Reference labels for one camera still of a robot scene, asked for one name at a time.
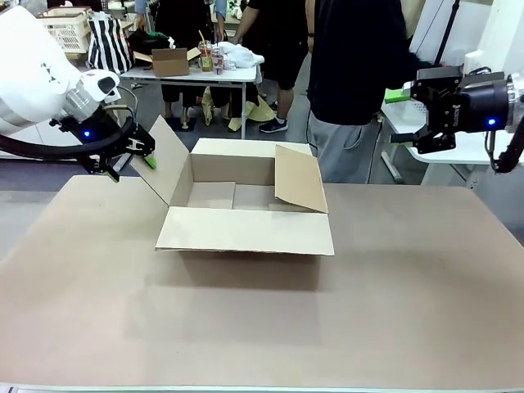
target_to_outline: striped bag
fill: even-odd
[[[94,12],[89,19],[91,43],[88,63],[92,68],[109,70],[118,75],[134,65],[133,51],[129,48],[120,21],[103,12]]]

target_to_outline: white plastic crate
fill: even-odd
[[[37,16],[65,53],[87,53],[91,39],[89,7],[54,7]]]

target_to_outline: shoe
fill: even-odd
[[[261,133],[278,133],[280,131],[287,131],[287,120],[280,124],[277,119],[273,119],[269,123],[262,124],[259,127],[259,131]]]

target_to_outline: white robotic arm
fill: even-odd
[[[118,76],[106,70],[81,73],[54,38],[23,7],[0,12],[0,150],[42,160],[76,159],[89,173],[108,172],[108,161],[130,152],[146,156],[155,141],[131,116],[121,128],[106,112],[118,96]],[[53,119],[83,146],[45,147],[7,135]]]

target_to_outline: person's arm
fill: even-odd
[[[228,0],[216,0],[215,4],[216,20],[217,20],[217,39],[224,40],[225,22],[228,15]]]
[[[145,30],[146,25],[146,11],[147,11],[147,0],[135,0],[134,10],[138,14],[137,25],[139,29]]]
[[[238,25],[237,32],[231,40],[232,43],[238,43],[242,39],[244,34],[246,34],[250,27],[255,23],[259,12],[260,10],[258,8],[251,8],[249,5],[246,7],[244,15],[242,15],[242,19],[240,20],[240,25]]]
[[[308,47],[313,52],[314,42],[314,6],[315,0],[305,0],[305,18],[308,21]]]

